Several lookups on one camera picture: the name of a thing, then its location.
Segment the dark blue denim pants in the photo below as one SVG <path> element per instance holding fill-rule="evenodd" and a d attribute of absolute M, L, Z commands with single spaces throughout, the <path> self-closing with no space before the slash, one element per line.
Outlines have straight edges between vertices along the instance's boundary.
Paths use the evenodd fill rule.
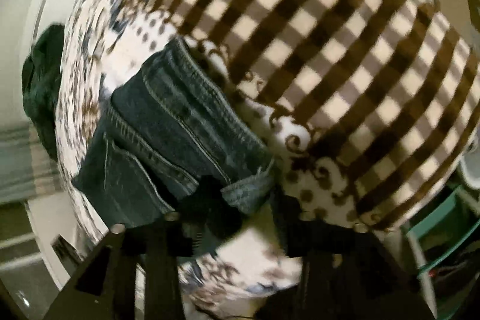
<path fill-rule="evenodd" d="M 117 88 L 73 178 L 103 222 L 140 227 L 177 212 L 194 257 L 214 252 L 269 198 L 275 162 L 173 38 Z"/>

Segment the green white metal rack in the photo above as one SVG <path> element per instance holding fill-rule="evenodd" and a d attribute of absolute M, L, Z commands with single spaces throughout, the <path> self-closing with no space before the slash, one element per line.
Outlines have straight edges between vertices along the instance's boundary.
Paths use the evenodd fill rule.
<path fill-rule="evenodd" d="M 436 319 L 452 319 L 479 280 L 479 198 L 454 184 L 402 232 L 423 299 Z"/>

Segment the grey plaid cloth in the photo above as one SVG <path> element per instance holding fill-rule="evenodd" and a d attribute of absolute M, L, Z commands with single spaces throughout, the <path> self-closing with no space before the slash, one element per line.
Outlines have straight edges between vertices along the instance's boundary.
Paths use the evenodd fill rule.
<path fill-rule="evenodd" d="M 57 163 L 29 123 L 1 128 L 1 205 L 62 191 Z"/>

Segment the floral checkered fleece blanket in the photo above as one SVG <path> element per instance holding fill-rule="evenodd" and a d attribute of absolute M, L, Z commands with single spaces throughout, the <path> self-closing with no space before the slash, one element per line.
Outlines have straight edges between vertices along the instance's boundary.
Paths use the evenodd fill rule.
<path fill-rule="evenodd" d="M 479 58 L 429 0 L 76 0 L 67 21 L 55 126 L 76 218 L 94 243 L 125 227 L 129 249 L 149 230 L 106 225 L 73 185 L 114 91 L 181 38 L 233 111 L 272 154 L 277 179 L 262 207 L 214 252 L 178 257 L 185 317 L 258 310 L 298 285 L 272 199 L 301 218 L 360 236 L 347 272 L 358 319 L 431 319 L 384 246 L 441 191 L 479 126 Z"/>

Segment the dark green cloth pile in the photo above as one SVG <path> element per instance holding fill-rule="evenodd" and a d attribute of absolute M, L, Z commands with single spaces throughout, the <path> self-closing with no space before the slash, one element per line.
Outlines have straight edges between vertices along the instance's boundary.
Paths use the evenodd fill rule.
<path fill-rule="evenodd" d="M 55 110 L 61 83 L 64 26 L 52 24 L 33 45 L 21 73 L 22 100 L 49 157 L 56 161 Z"/>

